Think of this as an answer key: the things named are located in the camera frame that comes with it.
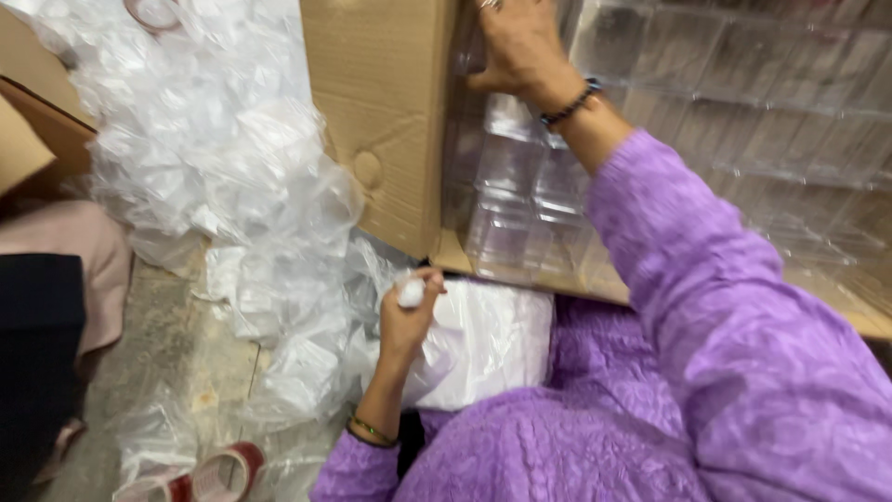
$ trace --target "open cardboard box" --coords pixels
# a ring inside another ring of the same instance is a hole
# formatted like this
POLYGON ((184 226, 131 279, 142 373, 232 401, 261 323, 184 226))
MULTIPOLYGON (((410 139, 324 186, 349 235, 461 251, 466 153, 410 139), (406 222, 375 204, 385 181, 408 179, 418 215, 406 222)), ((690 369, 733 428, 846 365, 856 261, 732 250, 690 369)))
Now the open cardboard box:
MULTIPOLYGON (((313 98, 327 119, 331 154, 365 192, 361 228, 416 258, 473 274, 456 232, 440 218, 450 48, 467 1, 302 2, 301 10, 313 98)), ((892 319, 861 297, 821 276, 788 272, 786 279, 864 336, 892 339, 892 319)), ((534 287, 628 302, 628 289, 616 280, 585 289, 580 280, 540 277, 534 287)))
MULTIPOLYGON (((442 228, 440 219, 448 61, 465 1, 304 1, 301 8, 313 96, 327 118, 330 153, 352 170, 365 192, 360 226, 409 255, 474 273, 458 236, 442 228)), ((89 171, 84 145, 95 136, 95 126, 80 110, 62 64, 3 8, 0 96, 0 195, 14 188, 5 200, 58 198, 66 177, 89 171)), ((892 202, 888 209, 865 212, 865 218, 892 241, 892 225, 883 217, 892 212, 892 202)), ((855 270, 845 278, 860 296, 820 277, 787 279, 821 297, 864 336, 892 339, 892 320, 871 306, 892 298, 876 294, 892 284, 892 251, 877 270, 880 277, 855 270)), ((628 290, 616 280, 585 289, 578 280, 540 277, 535 287, 620 304, 628 300, 628 290)))
POLYGON ((0 7, 0 196, 62 197, 63 180, 90 170, 94 122, 68 72, 25 23, 0 7))

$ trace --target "lavender knit sleeve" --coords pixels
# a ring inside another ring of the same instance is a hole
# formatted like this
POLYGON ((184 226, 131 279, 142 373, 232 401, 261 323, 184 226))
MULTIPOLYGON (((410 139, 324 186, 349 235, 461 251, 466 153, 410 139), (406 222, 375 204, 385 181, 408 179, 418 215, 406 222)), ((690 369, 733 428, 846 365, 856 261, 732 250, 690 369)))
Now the lavender knit sleeve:
POLYGON ((892 500, 892 385, 845 320, 781 281, 735 207, 638 130, 588 212, 715 499, 892 500))
POLYGON ((319 472, 310 500, 390 500, 400 484, 396 475, 399 453, 399 447, 376 448, 343 432, 319 472))

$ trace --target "bracelet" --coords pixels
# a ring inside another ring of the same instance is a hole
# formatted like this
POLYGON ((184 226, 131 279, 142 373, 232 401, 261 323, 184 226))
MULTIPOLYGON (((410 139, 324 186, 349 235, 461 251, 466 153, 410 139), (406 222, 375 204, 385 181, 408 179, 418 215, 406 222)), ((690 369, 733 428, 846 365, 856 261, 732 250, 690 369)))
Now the bracelet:
POLYGON ((381 432, 376 431, 375 428, 372 427, 371 425, 368 425, 367 423, 362 422, 359 418, 356 418, 356 415, 350 417, 350 420, 347 422, 348 430, 350 429, 351 423, 355 423, 359 427, 365 429, 369 434, 371 434, 372 436, 375 436, 376 439, 381 440, 385 446, 387 446, 387 447, 396 446, 396 439, 390 439, 387 436, 383 435, 381 432))
POLYGON ((572 115, 573 112, 578 110, 579 107, 582 106, 583 103, 585 103, 585 100, 588 99, 589 96, 594 94, 596 91, 601 90, 601 84, 600 82, 598 82, 598 79, 586 79, 585 81, 589 84, 589 86, 585 88, 585 90, 579 96, 577 96, 570 105, 567 105, 563 110, 555 115, 548 115, 546 113, 543 113, 542 116, 539 118, 539 121, 545 124, 546 127, 553 126, 554 124, 563 121, 565 118, 572 115))

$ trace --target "purple sweater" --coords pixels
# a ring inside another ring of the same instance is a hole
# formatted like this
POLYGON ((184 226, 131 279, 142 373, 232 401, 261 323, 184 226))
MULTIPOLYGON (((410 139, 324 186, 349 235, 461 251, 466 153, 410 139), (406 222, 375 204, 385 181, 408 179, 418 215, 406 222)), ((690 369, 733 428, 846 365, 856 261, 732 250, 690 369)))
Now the purple sweater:
POLYGON ((639 130, 588 211, 634 312, 559 298, 545 387, 423 413, 402 483, 343 434, 312 500, 892 500, 892 385, 732 205, 639 130))

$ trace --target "hand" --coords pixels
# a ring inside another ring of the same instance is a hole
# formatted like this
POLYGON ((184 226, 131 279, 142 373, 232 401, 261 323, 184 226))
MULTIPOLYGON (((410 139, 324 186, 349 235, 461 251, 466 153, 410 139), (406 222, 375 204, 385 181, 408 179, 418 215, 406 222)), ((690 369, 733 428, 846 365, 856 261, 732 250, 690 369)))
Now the hand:
POLYGON ((394 286, 381 301, 381 355, 378 366, 398 371, 409 370, 418 355, 427 330, 434 320, 434 302, 443 288, 443 274, 430 267, 415 271, 415 275, 425 280, 425 297, 415 308, 402 308, 398 303, 399 291, 394 286))
POLYGON ((560 112, 586 88, 564 55, 554 0, 502 0, 499 10, 480 9, 480 26, 486 71, 469 76, 469 88, 513 94, 545 113, 560 112))

